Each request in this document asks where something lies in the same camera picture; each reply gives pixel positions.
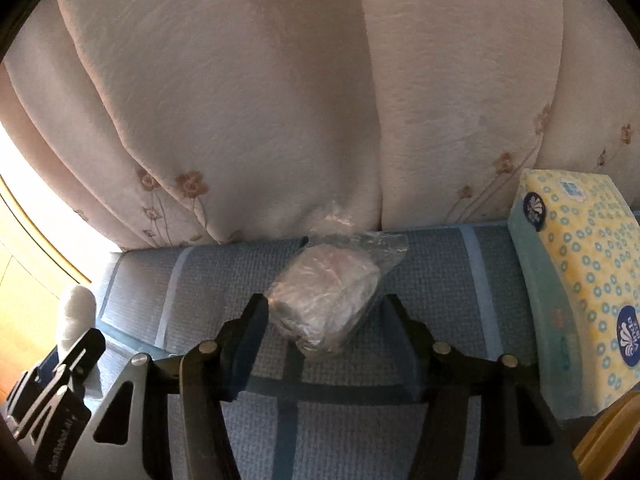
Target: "embroidered flower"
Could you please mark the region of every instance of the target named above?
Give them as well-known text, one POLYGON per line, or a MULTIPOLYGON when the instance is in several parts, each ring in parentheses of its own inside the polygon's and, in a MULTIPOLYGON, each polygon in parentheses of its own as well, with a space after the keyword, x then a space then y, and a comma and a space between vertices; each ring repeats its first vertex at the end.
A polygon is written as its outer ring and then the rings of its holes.
POLYGON ((514 168, 511 153, 504 152, 494 161, 493 166, 495 168, 495 174, 513 173, 514 168))
POLYGON ((162 215, 156 211, 155 207, 143 207, 142 209, 145 212, 146 217, 151 221, 155 222, 162 218, 162 215))
POLYGON ((76 213, 85 222, 89 221, 89 219, 87 218, 87 215, 85 215, 84 211, 82 211, 81 209, 74 209, 74 213, 76 213))
POLYGON ((551 106, 545 105, 542 111, 533 119, 533 129, 536 135, 541 135, 545 132, 546 126, 549 124, 550 113, 551 106))
POLYGON ((460 200, 464 200, 465 198, 471 198, 474 195, 474 190, 471 186, 465 186, 462 189, 458 190, 458 197, 460 200))
POLYGON ((178 189, 187 198, 197 198, 209 191, 209 186, 202 181, 202 174, 199 171, 190 171, 179 175, 175 179, 178 189))
POLYGON ((622 142, 625 144, 631 144, 631 136, 634 134, 634 131, 631 129, 631 124, 627 123, 622 128, 620 128, 620 138, 622 142))
POLYGON ((145 191, 153 191, 156 187, 160 187, 158 181, 149 175, 144 168, 138 170, 138 178, 145 191))

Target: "curtain fold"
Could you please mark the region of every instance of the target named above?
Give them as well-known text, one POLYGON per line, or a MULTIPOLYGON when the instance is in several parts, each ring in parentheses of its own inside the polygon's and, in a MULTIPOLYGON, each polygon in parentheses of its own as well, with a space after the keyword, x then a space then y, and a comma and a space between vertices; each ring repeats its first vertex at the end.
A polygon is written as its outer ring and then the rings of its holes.
POLYGON ((564 0, 558 90, 537 168, 608 174, 640 206, 640 50, 606 0, 564 0))
POLYGON ((8 129, 127 248, 480 221, 525 167, 638 198, 639 59, 605 0, 43 0, 8 129))
POLYGON ((124 248, 148 248, 76 179, 33 125, 15 94, 4 63, 0 64, 0 123, 16 148, 47 185, 98 232, 124 248))

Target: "yellow tissue package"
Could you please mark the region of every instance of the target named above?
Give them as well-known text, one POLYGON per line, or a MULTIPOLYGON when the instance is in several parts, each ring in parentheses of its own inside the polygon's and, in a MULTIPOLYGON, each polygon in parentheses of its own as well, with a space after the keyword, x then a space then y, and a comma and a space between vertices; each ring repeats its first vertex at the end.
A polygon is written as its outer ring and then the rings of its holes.
POLYGON ((509 216, 557 418, 594 415, 640 381, 640 228, 606 175, 525 170, 509 216))

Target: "blue fabric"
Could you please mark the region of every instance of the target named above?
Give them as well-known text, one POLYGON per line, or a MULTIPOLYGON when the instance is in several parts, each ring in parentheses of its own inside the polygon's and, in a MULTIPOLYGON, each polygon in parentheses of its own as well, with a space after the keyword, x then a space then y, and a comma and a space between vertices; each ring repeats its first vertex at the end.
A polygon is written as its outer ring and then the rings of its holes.
MULTIPOLYGON (((487 357, 505 348, 535 359, 526 289, 506 226, 465 229, 471 230, 466 239, 457 227, 407 233, 407 256, 386 277, 369 317, 338 358, 305 360, 269 326, 245 393, 224 409, 246 478, 406 477, 426 407, 412 404, 392 362, 381 330, 382 294, 397 294, 437 339, 466 354, 487 357)), ((301 244, 199 246, 180 262, 180 250, 127 253, 114 276, 102 280, 98 324, 135 351, 184 353, 237 317, 252 293, 264 292, 301 244), (158 338, 161 319, 165 331, 158 338), (155 348, 156 341, 164 348, 155 348)), ((469 406, 463 480, 472 478, 477 455, 476 400, 469 406)), ((181 479, 179 403, 170 407, 174 477, 181 479)))

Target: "yellow wooden edge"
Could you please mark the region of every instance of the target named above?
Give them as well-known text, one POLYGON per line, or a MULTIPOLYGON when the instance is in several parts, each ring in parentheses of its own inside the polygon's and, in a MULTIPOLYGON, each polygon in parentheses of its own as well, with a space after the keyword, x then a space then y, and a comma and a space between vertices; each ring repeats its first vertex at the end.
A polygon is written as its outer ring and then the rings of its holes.
POLYGON ((27 216, 27 213, 20 207, 15 196, 0 176, 0 198, 6 203, 11 213, 15 216, 21 227, 37 243, 37 245, 51 258, 62 270, 64 270, 73 280, 81 285, 88 285, 91 281, 80 272, 69 260, 67 260, 59 250, 57 250, 49 240, 40 232, 36 225, 27 216))

